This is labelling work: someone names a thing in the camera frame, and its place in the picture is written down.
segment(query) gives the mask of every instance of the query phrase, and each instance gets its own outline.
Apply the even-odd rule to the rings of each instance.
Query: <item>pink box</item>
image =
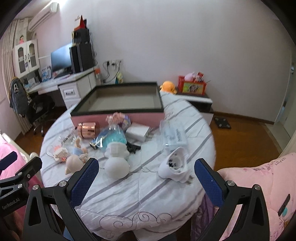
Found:
[[[96,86],[71,112],[71,119],[75,127],[83,122],[105,127],[106,117],[115,112],[128,115],[131,122],[158,127],[165,115],[157,83]]]

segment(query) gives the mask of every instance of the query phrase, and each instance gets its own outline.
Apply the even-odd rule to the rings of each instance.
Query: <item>copper canister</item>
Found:
[[[81,138],[95,138],[100,133],[100,126],[95,122],[85,122],[78,124],[78,135]]]

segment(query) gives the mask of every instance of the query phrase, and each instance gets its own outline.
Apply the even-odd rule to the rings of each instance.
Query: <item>white tablecloth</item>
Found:
[[[202,115],[187,101],[161,92],[165,118],[178,121],[188,138],[189,167],[194,175],[194,162],[204,158],[211,167],[215,164],[215,145],[212,132]],[[59,136],[73,128],[70,111],[66,111],[46,133],[40,157],[45,187],[69,180],[65,164],[52,158],[51,149]],[[84,140],[82,146],[88,146]],[[195,177],[192,184],[162,179],[158,167],[165,159],[158,129],[154,136],[131,154],[127,161],[130,173],[113,180],[104,172],[103,153],[89,149],[89,157],[99,161],[100,170],[82,204],[76,207],[86,227],[107,240],[116,240],[122,233],[133,230],[140,241],[155,241],[179,229],[197,210],[204,190]]]

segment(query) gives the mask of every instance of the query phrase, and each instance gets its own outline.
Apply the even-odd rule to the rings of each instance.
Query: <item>computer monitor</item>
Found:
[[[72,47],[71,44],[67,44],[56,51],[53,51],[51,53],[51,59],[52,59],[52,72],[56,72],[60,69],[66,69],[66,71],[62,74],[59,74],[57,77],[71,74],[72,70],[72,64],[71,64],[71,57],[70,57],[70,50],[69,48]]]

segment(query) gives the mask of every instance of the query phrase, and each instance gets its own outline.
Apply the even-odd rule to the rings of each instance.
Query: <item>jeans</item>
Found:
[[[65,227],[65,231],[64,231],[64,237],[70,241],[74,241],[74,239],[71,237],[68,229]],[[94,235],[94,237],[100,241],[101,238],[99,236]],[[160,239],[159,241],[177,241],[177,237],[175,233],[172,233],[168,236],[165,236],[164,238]]]

